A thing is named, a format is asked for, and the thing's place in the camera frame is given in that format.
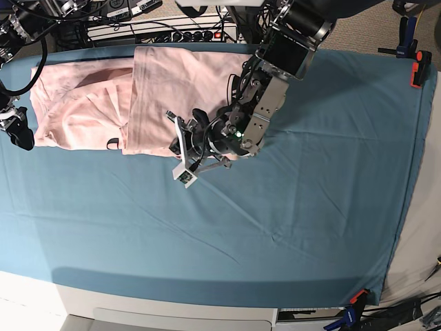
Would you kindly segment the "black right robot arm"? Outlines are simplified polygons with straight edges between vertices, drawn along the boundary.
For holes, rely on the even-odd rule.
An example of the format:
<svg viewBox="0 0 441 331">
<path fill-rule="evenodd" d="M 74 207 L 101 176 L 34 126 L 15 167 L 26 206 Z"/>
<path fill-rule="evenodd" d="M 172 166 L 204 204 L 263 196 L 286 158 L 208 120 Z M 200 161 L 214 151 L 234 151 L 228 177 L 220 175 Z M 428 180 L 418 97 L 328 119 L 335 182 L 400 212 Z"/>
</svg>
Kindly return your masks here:
<svg viewBox="0 0 441 331">
<path fill-rule="evenodd" d="M 34 134 L 28 127 L 27 108 L 16 107 L 14 102 L 29 92 L 43 71 L 48 57 L 45 36 L 56 24 L 78 21 L 78 13 L 87 1 L 10 1 L 12 12 L 1 20 L 1 65 L 4 66 L 24 47 L 39 42 L 42 57 L 37 71 L 29 83 L 19 89 L 10 90 L 1 84 L 1 131 L 5 132 L 13 145 L 31 150 Z"/>
</svg>

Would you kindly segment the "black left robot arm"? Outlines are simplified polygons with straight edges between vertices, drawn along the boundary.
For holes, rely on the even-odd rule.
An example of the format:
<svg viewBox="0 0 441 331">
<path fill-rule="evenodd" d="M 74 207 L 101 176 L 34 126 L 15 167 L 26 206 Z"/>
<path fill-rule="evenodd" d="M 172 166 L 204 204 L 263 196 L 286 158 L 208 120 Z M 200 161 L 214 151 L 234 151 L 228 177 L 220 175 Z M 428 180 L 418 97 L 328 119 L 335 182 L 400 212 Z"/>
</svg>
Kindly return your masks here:
<svg viewBox="0 0 441 331">
<path fill-rule="evenodd" d="M 167 113 L 176 130 L 170 150 L 181 160 L 177 172 L 202 172 L 210 157 L 228 168 L 231 157 L 257 155 L 271 118 L 285 102 L 288 80 L 305 76 L 319 45 L 336 25 L 336 20 L 299 1 L 270 6 L 260 22 L 265 27 L 263 40 L 230 82 L 229 105 L 218 109 L 213 119 L 198 108 L 189 121 Z"/>
</svg>

